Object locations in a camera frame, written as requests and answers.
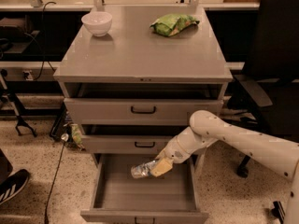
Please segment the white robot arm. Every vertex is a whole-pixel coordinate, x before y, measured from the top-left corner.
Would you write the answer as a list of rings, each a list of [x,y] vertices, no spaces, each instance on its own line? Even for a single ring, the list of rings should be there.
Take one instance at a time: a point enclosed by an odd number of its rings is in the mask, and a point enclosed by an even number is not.
[[[156,157],[150,173],[160,176],[174,163],[186,161],[195,151],[221,140],[260,164],[292,181],[283,224],[299,224],[299,146],[277,138],[228,124],[209,111],[194,112],[189,126],[172,138]]]

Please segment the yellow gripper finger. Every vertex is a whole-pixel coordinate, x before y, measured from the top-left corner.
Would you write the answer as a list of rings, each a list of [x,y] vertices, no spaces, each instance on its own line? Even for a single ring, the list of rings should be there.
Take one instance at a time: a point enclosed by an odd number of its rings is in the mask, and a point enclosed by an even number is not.
[[[150,170],[150,174],[158,177],[166,174],[173,168],[173,161],[168,158],[162,158],[157,161],[157,163]]]

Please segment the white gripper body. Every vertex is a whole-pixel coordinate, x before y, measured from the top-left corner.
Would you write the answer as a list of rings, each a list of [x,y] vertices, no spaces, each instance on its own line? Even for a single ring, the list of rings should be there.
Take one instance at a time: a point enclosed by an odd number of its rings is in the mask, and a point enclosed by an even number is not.
[[[191,152],[183,146],[177,137],[172,138],[164,149],[157,155],[157,159],[169,159],[173,163],[183,163],[191,156]]]

